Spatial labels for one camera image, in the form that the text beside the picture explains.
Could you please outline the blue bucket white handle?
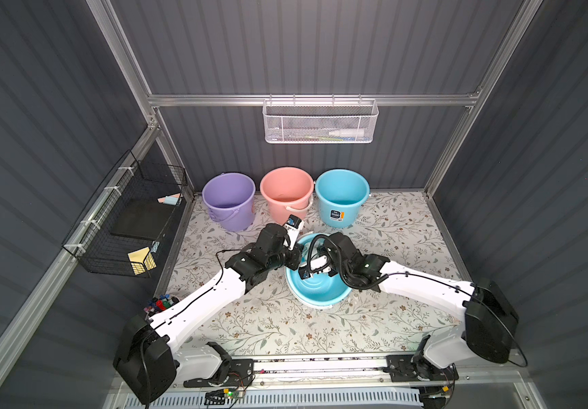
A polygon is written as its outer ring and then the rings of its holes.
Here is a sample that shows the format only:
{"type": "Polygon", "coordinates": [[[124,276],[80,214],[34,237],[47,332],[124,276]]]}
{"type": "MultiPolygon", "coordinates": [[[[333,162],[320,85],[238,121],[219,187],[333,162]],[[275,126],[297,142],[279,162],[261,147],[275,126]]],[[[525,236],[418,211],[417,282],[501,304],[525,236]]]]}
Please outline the blue bucket white handle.
{"type": "Polygon", "coordinates": [[[306,279],[301,278],[298,270],[286,268],[285,278],[296,299],[310,308],[332,308],[352,291],[338,274],[331,275],[330,267],[306,279]]]}

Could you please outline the blue bucket with label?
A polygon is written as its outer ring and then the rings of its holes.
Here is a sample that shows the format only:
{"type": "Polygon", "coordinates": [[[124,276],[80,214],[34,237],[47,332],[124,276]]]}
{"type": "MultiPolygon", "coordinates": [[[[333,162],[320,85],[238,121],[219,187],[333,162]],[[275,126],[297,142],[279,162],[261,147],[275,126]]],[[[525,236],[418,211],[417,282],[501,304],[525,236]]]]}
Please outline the blue bucket with label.
{"type": "Polygon", "coordinates": [[[322,222],[332,228],[346,228],[356,221],[371,189],[359,173],[335,169],[318,177],[315,194],[322,222]]]}

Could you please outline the pink plastic bucket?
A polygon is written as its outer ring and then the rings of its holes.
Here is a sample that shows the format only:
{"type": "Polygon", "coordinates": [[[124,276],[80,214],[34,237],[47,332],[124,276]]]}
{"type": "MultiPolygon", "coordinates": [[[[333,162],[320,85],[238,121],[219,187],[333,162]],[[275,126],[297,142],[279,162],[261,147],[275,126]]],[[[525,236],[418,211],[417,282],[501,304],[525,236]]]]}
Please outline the pink plastic bucket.
{"type": "Polygon", "coordinates": [[[304,219],[314,202],[314,180],[305,170],[280,167],[266,174],[260,193],[268,202],[270,216],[283,225],[293,215],[304,219]]]}

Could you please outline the purple plastic bucket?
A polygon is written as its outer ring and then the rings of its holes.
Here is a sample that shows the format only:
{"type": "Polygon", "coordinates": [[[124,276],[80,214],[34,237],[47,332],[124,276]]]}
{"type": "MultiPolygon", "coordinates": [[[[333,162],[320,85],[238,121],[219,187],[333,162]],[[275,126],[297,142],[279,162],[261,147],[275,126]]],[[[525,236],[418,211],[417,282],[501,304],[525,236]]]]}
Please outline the purple plastic bucket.
{"type": "Polygon", "coordinates": [[[247,175],[225,173],[209,180],[202,199],[210,219],[229,232],[244,231],[255,221],[256,185],[247,175]]]}

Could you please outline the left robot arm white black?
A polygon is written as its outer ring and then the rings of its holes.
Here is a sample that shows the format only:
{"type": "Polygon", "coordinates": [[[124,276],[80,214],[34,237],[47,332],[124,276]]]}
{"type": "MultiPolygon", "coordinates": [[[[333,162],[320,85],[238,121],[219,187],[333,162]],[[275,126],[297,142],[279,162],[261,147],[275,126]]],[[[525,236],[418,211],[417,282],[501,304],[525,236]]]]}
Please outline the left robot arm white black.
{"type": "Polygon", "coordinates": [[[142,405],[149,406],[176,382],[227,382],[232,359],[219,344],[208,342],[187,353],[181,347],[201,325],[263,283],[272,271],[298,268],[302,246],[297,238],[303,226],[296,216],[283,225],[269,223],[256,242],[233,252],[198,290],[155,315],[137,315],[126,323],[113,366],[142,405]]]}

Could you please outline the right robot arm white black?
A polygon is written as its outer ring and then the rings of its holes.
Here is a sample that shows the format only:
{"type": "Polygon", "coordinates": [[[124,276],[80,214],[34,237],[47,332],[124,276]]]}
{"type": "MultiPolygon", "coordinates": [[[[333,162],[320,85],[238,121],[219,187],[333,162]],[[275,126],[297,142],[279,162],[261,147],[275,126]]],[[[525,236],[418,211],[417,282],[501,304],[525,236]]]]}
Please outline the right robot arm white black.
{"type": "Polygon", "coordinates": [[[498,285],[476,284],[427,274],[388,257],[363,254],[343,233],[316,236],[305,250],[311,274],[337,276],[349,288],[380,291],[424,303],[457,319],[422,338],[412,360],[418,370],[444,370],[478,357],[510,362],[519,316],[498,285]]]}

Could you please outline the floral patterned table mat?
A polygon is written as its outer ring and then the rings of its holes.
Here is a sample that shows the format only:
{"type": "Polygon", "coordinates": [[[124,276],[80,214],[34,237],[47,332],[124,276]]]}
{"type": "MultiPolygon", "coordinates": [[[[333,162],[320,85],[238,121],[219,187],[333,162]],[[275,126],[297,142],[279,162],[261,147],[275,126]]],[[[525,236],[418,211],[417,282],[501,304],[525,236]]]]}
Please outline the floral patterned table mat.
{"type": "MultiPolygon", "coordinates": [[[[166,292],[185,298],[207,283],[242,245],[270,222],[268,203],[255,198],[256,218],[232,233],[210,219],[196,199],[166,292]]],[[[344,233],[364,253],[384,255],[413,269],[449,279],[460,273],[444,235],[420,192],[375,192],[344,233]]],[[[215,341],[235,356],[400,352],[457,320],[440,310],[375,291],[354,291],[328,309],[300,303],[278,270],[248,295],[227,305],[186,339],[189,347],[215,341]]]]}

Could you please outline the pastel card in basket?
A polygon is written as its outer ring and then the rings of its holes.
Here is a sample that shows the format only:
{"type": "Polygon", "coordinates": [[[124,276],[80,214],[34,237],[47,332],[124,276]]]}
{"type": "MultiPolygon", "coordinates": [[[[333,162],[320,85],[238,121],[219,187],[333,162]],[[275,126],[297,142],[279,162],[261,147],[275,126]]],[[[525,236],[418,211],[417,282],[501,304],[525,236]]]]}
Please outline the pastel card in basket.
{"type": "Polygon", "coordinates": [[[157,202],[168,206],[177,206],[181,201],[181,194],[172,194],[159,198],[157,202]]]}

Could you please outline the white spray bottle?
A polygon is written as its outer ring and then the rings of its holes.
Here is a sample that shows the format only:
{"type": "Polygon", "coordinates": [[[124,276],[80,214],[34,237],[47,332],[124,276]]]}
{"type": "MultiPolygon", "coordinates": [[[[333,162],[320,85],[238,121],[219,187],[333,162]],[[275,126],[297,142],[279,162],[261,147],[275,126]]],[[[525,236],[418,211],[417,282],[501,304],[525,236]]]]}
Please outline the white spray bottle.
{"type": "Polygon", "coordinates": [[[340,129],[329,132],[329,137],[358,140],[365,137],[364,129],[340,129]]]}

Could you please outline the pink cup with pens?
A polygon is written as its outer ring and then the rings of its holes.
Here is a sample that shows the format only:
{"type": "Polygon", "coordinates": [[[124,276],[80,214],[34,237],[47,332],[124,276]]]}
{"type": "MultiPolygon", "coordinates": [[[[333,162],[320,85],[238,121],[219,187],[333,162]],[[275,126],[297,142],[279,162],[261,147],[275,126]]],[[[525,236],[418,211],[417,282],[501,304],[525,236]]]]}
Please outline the pink cup with pens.
{"type": "Polygon", "coordinates": [[[179,303],[179,298],[170,294],[165,294],[157,298],[153,298],[144,308],[144,312],[149,315],[156,315],[161,313],[179,303]]]}

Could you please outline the yellow sticky note pad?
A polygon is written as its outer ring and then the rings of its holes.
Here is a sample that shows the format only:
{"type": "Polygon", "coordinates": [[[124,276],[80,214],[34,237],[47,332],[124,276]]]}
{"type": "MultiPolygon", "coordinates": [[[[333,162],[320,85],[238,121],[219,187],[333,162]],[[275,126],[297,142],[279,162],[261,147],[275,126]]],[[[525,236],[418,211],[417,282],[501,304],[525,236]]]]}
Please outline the yellow sticky note pad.
{"type": "Polygon", "coordinates": [[[152,250],[149,247],[130,252],[128,259],[134,275],[145,274],[157,267],[152,250]]]}

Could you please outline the black box in basket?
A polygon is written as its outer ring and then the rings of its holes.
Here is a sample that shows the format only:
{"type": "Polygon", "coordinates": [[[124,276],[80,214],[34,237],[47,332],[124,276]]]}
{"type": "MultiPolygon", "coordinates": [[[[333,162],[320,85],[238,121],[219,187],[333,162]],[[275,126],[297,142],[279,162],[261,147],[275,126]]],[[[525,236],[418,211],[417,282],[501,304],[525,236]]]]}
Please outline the black box in basket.
{"type": "Polygon", "coordinates": [[[171,219],[175,206],[150,200],[132,200],[111,227],[111,234],[138,240],[156,240],[171,219]]]}

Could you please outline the white ventilation grille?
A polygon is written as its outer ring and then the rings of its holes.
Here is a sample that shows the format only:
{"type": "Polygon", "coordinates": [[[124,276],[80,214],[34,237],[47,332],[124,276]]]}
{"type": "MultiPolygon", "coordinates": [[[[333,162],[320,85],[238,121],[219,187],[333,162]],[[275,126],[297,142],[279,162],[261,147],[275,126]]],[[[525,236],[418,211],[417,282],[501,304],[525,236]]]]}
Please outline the white ventilation grille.
{"type": "Polygon", "coordinates": [[[167,393],[151,408],[422,408],[417,390],[398,387],[339,388],[307,390],[249,390],[239,399],[219,398],[215,402],[203,392],[167,393]]]}

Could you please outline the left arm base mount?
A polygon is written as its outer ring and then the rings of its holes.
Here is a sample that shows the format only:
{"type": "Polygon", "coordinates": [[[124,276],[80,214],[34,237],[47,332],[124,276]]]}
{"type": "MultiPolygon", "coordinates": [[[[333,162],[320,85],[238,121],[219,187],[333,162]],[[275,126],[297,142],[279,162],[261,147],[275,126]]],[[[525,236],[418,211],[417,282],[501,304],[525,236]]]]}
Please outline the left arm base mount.
{"type": "Polygon", "coordinates": [[[176,383],[184,388],[240,386],[255,374],[253,359],[233,358],[215,342],[186,349],[177,360],[176,383]]]}

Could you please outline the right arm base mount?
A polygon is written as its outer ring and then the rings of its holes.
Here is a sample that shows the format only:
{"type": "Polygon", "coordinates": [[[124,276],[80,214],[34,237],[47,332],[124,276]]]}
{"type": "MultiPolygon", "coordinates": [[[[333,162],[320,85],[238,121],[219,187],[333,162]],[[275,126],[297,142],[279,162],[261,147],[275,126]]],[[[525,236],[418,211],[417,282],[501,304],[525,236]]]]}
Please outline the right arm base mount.
{"type": "Polygon", "coordinates": [[[392,382],[447,381],[450,383],[459,379],[454,364],[447,368],[438,368],[424,357],[423,348],[430,338],[430,335],[424,336],[414,353],[386,356],[386,365],[382,370],[390,375],[392,382]]]}

